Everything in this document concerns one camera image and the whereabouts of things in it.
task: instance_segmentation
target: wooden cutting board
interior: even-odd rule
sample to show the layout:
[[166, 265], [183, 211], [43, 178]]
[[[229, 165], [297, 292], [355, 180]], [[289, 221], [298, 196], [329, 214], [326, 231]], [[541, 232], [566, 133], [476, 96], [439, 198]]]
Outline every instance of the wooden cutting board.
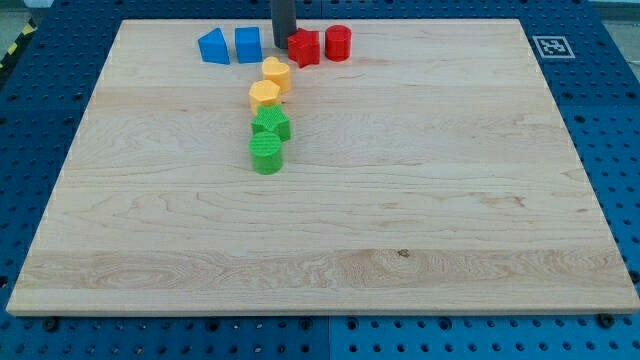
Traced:
[[[267, 20], [122, 23], [12, 314], [639, 309], [517, 20], [348, 21], [347, 62], [291, 63], [272, 176], [247, 146], [260, 65], [234, 58], [253, 25], [286, 61]], [[200, 60], [215, 27], [230, 66]]]

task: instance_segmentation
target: blue block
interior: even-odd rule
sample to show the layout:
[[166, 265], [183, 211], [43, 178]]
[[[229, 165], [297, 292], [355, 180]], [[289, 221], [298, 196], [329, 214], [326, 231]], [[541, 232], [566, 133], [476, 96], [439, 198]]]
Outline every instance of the blue block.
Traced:
[[220, 28], [215, 28], [212, 32], [198, 39], [198, 45], [200, 46], [202, 61], [230, 64], [227, 42], [224, 41], [224, 35]]
[[258, 27], [236, 28], [236, 52], [241, 64], [261, 62], [262, 46]]

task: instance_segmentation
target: blue perforated table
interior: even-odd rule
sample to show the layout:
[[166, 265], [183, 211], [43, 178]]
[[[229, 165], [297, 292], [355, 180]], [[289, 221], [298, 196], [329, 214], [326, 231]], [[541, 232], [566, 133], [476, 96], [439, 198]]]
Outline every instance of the blue perforated table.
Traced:
[[[581, 0], [304, 0], [298, 1], [298, 15], [520, 19], [637, 283], [640, 85], [589, 4]], [[268, 16], [269, 4], [263, 0], [61, 0], [54, 4], [0, 93], [3, 308], [120, 21]], [[573, 57], [564, 51], [567, 44]], [[640, 356], [640, 316], [15, 319], [0, 313], [2, 359], [445, 355], [635, 358]]]

